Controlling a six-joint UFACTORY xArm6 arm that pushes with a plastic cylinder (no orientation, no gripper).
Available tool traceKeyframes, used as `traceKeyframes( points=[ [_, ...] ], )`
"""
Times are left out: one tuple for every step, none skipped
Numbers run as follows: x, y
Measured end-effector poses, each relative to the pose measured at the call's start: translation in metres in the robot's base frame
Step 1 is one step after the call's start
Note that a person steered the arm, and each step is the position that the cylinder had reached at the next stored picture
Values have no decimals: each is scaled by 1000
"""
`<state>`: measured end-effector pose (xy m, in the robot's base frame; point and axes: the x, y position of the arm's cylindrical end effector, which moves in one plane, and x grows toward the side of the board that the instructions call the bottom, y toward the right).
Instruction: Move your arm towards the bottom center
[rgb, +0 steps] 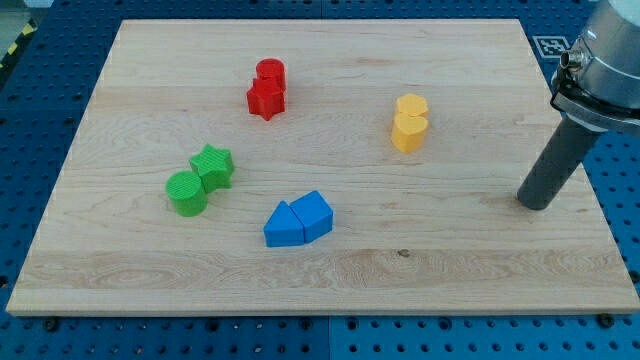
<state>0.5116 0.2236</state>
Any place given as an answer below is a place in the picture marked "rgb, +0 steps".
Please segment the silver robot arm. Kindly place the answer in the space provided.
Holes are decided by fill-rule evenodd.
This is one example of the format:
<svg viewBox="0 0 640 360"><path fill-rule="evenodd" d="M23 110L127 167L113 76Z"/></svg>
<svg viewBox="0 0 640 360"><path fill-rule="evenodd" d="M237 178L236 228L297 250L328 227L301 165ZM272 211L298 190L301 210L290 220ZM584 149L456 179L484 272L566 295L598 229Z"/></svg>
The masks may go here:
<svg viewBox="0 0 640 360"><path fill-rule="evenodd" d="M638 136L639 0L596 4L552 87L552 107L578 124Z"/></svg>

